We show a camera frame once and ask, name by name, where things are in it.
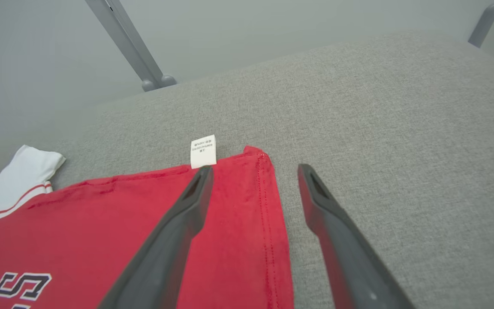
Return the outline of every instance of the white sleeve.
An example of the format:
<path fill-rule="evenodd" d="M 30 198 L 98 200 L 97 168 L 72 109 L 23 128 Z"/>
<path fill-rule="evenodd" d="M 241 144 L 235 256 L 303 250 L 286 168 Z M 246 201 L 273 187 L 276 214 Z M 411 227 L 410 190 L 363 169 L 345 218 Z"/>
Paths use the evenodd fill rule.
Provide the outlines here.
<path fill-rule="evenodd" d="M 66 160 L 57 152 L 22 146 L 0 173 L 0 218 L 30 198 L 52 192 L 48 180 Z"/>

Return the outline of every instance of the red shirt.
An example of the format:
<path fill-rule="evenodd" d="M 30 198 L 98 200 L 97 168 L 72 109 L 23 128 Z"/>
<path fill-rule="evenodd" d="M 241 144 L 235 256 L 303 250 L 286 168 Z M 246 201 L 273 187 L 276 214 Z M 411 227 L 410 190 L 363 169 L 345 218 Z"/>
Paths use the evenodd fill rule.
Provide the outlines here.
<path fill-rule="evenodd" d="M 268 155 L 248 146 L 213 168 L 177 307 L 292 308 L 289 243 Z M 0 219 L 0 308 L 96 308 L 195 173 L 178 166 L 87 180 Z"/>

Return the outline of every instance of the gray upholstery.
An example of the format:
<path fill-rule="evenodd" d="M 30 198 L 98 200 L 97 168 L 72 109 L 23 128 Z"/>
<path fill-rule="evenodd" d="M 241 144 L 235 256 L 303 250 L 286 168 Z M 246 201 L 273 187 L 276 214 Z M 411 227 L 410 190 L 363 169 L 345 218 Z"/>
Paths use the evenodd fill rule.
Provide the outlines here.
<path fill-rule="evenodd" d="M 333 307 L 296 167 L 311 164 L 416 307 L 494 308 L 494 59 L 439 33 L 400 33 L 267 61 L 59 115 L 0 144 L 67 162 L 56 188 L 252 145 L 276 169 L 295 305 Z"/>

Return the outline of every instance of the red jersey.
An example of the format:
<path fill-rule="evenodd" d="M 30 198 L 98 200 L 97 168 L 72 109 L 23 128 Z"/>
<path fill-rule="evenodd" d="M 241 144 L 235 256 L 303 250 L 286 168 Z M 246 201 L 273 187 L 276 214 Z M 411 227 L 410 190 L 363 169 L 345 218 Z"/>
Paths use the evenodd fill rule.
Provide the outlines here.
<path fill-rule="evenodd" d="M 268 155 L 248 146 L 213 169 L 177 307 L 292 308 L 289 243 Z M 96 308 L 195 173 L 179 166 L 87 180 L 0 219 L 0 308 Z"/>

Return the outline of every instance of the red stripe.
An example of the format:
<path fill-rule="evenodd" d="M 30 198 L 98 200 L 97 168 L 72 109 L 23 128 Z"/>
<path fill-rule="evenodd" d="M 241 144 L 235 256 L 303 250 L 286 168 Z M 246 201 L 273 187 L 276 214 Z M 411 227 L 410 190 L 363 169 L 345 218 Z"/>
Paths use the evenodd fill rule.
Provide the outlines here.
<path fill-rule="evenodd" d="M 25 193 L 25 194 L 23 194 L 23 195 L 22 195 L 22 196 L 18 199 L 18 201 L 16 201 L 16 203 L 15 203 L 15 204 L 14 204 L 11 208 L 6 209 L 6 210 L 2 210 L 2 211 L 0 211 L 0 213 L 4 213 L 4 212 L 7 212 L 7 211 L 10 211 L 10 210 L 11 210 L 11 209 L 13 209 L 14 207 L 16 207 L 16 205 L 18 205 L 18 203 L 20 202 L 20 200 L 22 200 L 22 198 L 24 198 L 24 196 L 26 196 L 28 193 L 30 193 L 31 191 L 35 190 L 36 188 L 41 188 L 41 187 L 48 188 L 48 187 L 50 187 L 50 186 L 51 186 L 51 184 L 47 184 L 47 185 L 37 185 L 37 186 L 35 186 L 35 187 L 31 188 L 30 190 L 26 191 L 26 193 Z"/>

